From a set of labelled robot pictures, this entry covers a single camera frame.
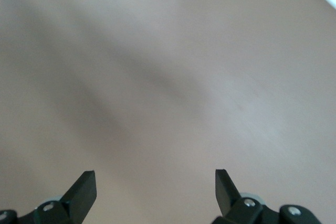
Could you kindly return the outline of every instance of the silver screw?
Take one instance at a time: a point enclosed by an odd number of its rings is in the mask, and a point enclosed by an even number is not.
[[[301,215],[301,211],[296,207],[289,207],[288,211],[294,216]]]
[[[47,204],[47,205],[44,206],[43,211],[44,211],[44,212],[49,211],[49,210],[51,210],[53,207],[54,207],[54,203],[51,202],[51,203],[49,203],[49,204]]]
[[[0,215],[0,220],[4,220],[7,218],[7,212],[3,212],[1,215]]]
[[[256,205],[256,203],[251,199],[245,199],[244,204],[248,207],[254,207]]]

